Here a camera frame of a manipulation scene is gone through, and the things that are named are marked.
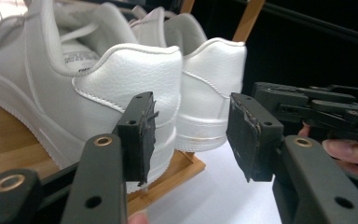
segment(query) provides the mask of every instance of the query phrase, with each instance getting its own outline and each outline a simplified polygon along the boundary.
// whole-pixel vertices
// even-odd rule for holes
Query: shoe pair
[[[145,18],[132,28],[142,26]],[[89,138],[113,130],[134,95],[152,91],[159,116],[148,176],[151,183],[168,168],[176,129],[184,130],[182,136],[193,141],[198,136],[199,140],[214,139],[215,135],[205,134],[207,129],[224,126],[228,96],[238,90],[228,90],[224,84],[226,77],[234,79],[227,73],[233,65],[219,64],[232,54],[227,46],[235,46],[241,49],[240,59],[235,61],[241,62],[235,66],[241,66],[242,72],[245,48],[210,40],[183,57],[178,47],[140,45],[143,42],[112,4],[68,14],[54,8],[53,1],[34,0],[24,16],[0,21],[0,106],[21,120],[64,168],[79,160]],[[220,78],[203,77],[199,72],[208,76],[212,72]],[[241,76],[235,78],[238,87]],[[176,124],[177,117],[184,122]],[[137,189],[137,183],[127,184],[127,192]]]

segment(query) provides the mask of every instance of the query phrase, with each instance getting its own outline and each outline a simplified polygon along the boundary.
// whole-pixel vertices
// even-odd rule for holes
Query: white table
[[[281,223],[272,182],[247,183],[228,142],[196,156],[205,170],[151,204],[151,224]]]

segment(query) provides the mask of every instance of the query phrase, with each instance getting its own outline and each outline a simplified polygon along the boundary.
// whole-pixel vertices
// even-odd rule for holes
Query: mounting hole
[[[86,207],[87,208],[95,208],[101,204],[103,199],[100,196],[94,196],[86,200]]]
[[[104,147],[113,142],[113,139],[111,137],[100,137],[95,139],[94,145],[97,147]]]
[[[25,181],[25,175],[10,175],[0,180],[0,192],[10,191]]]
[[[135,120],[129,120],[129,121],[127,121],[127,123],[130,124],[130,125],[134,125],[134,124],[136,124],[136,121]]]
[[[354,115],[354,116],[358,115],[358,113],[356,111],[354,111],[354,110],[348,111],[348,114],[351,114],[351,115]]]
[[[296,138],[295,143],[301,147],[312,147],[312,142],[305,138]]]
[[[335,200],[337,204],[341,205],[344,208],[352,209],[354,207],[353,203],[351,203],[351,201],[349,201],[348,199],[336,197]]]

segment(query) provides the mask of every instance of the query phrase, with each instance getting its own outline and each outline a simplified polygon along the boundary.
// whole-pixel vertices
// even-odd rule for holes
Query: shoe sole
[[[80,159],[85,142],[68,133],[46,115],[41,114],[31,99],[2,77],[0,77],[0,107],[21,121],[31,131],[60,169]],[[155,148],[151,159],[148,184],[156,181],[168,169],[173,155],[175,135],[176,130],[174,129],[168,141],[163,146]],[[70,153],[75,159],[68,159],[59,148],[71,149]],[[137,182],[127,182],[128,193],[139,189]]]

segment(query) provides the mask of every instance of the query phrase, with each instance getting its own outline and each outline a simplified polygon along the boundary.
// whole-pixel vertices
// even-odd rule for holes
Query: stitching
[[[103,60],[100,60],[98,61],[89,71],[88,73],[84,73],[84,74],[76,74],[76,77],[85,77],[95,71],[97,71],[100,67],[102,67],[104,65],[104,63],[116,52],[119,52],[120,50],[125,50],[125,49],[128,49],[128,50],[133,50],[133,51],[137,51],[137,52],[141,52],[141,53],[145,53],[145,54],[148,54],[148,55],[173,55],[175,54],[178,50],[174,50],[173,52],[148,52],[144,49],[136,49],[135,47],[131,47],[131,46],[127,46],[127,47],[118,47],[117,49],[109,49],[106,51],[105,54],[110,54],[109,56],[107,57],[104,57]]]
[[[82,91],[81,89],[79,89],[79,88],[76,86],[75,77],[72,78],[72,86],[74,87],[74,89],[75,89],[75,91],[76,91],[77,93],[79,93],[80,95],[82,95],[82,96],[84,96],[84,97],[86,97],[86,98],[89,98],[89,99],[94,100],[94,101],[97,100],[97,101],[99,101],[99,103],[101,103],[101,104],[103,104],[103,105],[107,105],[107,106],[109,106],[109,107],[111,107],[111,108],[117,110],[117,111],[120,112],[120,113],[124,113],[124,111],[125,111],[124,108],[123,108],[122,106],[120,106],[120,105],[117,105],[117,104],[115,104],[115,103],[113,103],[113,102],[111,102],[111,101],[108,101],[108,100],[106,100],[106,99],[100,98],[100,97],[98,97],[98,96],[92,95],[92,94],[90,94],[90,93],[87,93],[87,92]]]
[[[198,80],[200,80],[200,81],[202,81],[202,82],[205,82],[205,83],[208,84],[213,90],[215,90],[217,93],[219,93],[223,98],[229,99],[229,96],[225,96],[225,94],[222,93],[211,81],[209,81],[209,80],[207,80],[207,79],[205,79],[205,78],[203,78],[203,77],[199,77],[199,76],[197,76],[196,74],[191,73],[191,72],[189,72],[189,71],[185,71],[185,70],[184,70],[183,73],[186,74],[186,75],[188,75],[188,76],[190,76],[190,77],[193,77],[193,78],[195,78],[195,79],[198,79]]]

